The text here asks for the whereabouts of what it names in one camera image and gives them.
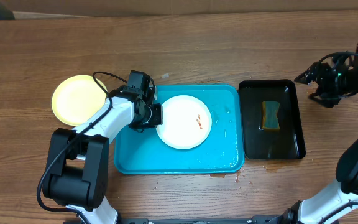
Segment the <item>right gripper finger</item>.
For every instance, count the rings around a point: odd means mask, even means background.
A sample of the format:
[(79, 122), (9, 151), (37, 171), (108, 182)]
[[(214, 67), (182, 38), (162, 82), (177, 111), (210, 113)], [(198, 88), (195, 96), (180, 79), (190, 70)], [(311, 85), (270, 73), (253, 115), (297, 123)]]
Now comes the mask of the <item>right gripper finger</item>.
[(341, 100), (338, 97), (336, 98), (322, 97), (321, 95), (318, 95), (317, 92), (310, 94), (308, 98), (325, 108), (333, 108), (335, 105), (338, 105)]
[(319, 75), (319, 62), (312, 63), (303, 73), (298, 75), (294, 82), (309, 85), (311, 82), (315, 82)]

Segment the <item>white plate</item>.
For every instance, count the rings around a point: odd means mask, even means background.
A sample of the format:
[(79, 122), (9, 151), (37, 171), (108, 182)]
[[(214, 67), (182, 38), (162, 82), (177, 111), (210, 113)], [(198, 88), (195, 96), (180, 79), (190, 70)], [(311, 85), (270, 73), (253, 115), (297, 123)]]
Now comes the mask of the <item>white plate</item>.
[(157, 126), (159, 138), (168, 146), (187, 150), (203, 143), (212, 129), (208, 107), (189, 95), (169, 98), (162, 104), (162, 124)]

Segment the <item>green yellow sponge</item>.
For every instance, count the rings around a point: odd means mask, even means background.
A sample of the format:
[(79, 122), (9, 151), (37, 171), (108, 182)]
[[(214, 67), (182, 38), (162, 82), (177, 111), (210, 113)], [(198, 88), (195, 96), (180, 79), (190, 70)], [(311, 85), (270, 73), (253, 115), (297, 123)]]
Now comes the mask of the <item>green yellow sponge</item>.
[(262, 102), (262, 127), (263, 130), (278, 131), (280, 129), (278, 121), (278, 111), (280, 103), (277, 101)]

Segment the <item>yellow-green plate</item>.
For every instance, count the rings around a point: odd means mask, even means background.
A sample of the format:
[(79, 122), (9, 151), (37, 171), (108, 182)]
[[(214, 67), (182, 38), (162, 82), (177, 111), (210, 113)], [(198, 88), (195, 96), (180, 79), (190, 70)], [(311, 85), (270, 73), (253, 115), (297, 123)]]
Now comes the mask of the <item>yellow-green plate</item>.
[(90, 75), (70, 77), (55, 89), (52, 111), (58, 120), (79, 126), (105, 104), (106, 94)]

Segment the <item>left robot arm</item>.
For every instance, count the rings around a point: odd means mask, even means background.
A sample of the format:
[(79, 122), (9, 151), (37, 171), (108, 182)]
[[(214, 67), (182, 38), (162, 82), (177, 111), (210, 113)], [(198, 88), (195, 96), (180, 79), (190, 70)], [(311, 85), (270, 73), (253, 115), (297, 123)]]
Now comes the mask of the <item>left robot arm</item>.
[(57, 129), (37, 186), (37, 201), (46, 211), (72, 212), (82, 223), (116, 223), (119, 213), (106, 198), (109, 146), (125, 127), (144, 130), (162, 122), (162, 107), (153, 90), (114, 90), (85, 123)]

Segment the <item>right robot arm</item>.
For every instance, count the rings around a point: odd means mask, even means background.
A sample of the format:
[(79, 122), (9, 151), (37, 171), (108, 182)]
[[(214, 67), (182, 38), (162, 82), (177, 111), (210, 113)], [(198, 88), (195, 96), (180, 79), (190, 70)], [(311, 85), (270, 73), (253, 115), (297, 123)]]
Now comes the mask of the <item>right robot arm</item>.
[[(358, 43), (355, 52), (324, 56), (295, 78), (302, 84), (316, 82), (309, 98), (327, 108), (358, 93)], [(315, 196), (298, 201), (271, 223), (337, 223), (358, 208), (358, 139), (343, 153), (331, 184)]]

